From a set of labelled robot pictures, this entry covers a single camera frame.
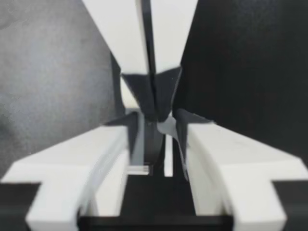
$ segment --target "vertical white strip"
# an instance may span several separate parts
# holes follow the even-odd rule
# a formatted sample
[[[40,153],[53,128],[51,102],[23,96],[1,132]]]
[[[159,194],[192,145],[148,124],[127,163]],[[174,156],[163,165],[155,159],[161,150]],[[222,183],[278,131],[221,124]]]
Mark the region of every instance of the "vertical white strip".
[[[83,0],[125,74],[147,74],[141,0]]]
[[[198,0],[151,0],[156,72],[180,65]]]
[[[166,135],[164,173],[165,177],[173,177],[173,145],[172,136]]]

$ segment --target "gray curved strip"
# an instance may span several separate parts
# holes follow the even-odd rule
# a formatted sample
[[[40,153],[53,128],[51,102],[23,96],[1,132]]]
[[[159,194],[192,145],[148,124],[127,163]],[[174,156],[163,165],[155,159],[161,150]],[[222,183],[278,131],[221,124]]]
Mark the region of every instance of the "gray curved strip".
[[[177,121],[175,120],[175,118],[172,116],[169,116],[165,120],[165,122],[157,123],[157,129],[162,134],[167,134],[167,135],[172,136],[178,142],[184,177],[186,180],[188,180],[186,163],[185,163],[184,155],[182,152],[182,148],[180,146],[176,124],[177,124]]]

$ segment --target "black backdrop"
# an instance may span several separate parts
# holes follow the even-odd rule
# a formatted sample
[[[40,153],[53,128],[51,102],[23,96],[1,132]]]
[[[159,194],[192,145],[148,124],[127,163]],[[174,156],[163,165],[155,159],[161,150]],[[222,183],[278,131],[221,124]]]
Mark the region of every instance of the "black backdrop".
[[[199,0],[175,108],[308,163],[308,1]]]

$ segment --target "gray fabric backdrop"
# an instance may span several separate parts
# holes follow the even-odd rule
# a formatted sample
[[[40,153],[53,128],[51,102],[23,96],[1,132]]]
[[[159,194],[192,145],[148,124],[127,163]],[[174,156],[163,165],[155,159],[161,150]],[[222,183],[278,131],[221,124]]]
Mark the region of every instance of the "gray fabric backdrop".
[[[110,53],[81,0],[0,0],[0,177],[114,114]]]

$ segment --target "white v-shaped structure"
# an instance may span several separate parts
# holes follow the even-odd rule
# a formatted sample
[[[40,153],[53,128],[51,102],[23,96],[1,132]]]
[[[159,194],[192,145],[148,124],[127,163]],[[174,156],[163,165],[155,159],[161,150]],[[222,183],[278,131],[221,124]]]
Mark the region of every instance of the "white v-shaped structure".
[[[141,0],[83,1],[121,72],[148,74]],[[151,0],[156,74],[180,66],[196,5]],[[124,105],[138,107],[124,81],[121,90]],[[300,158],[214,123],[188,125],[185,161],[197,215],[232,215],[234,231],[282,231],[273,181],[308,180]],[[78,213],[119,215],[128,165],[127,129],[101,126],[16,161],[1,183],[40,183],[26,216],[32,231],[77,231]]]

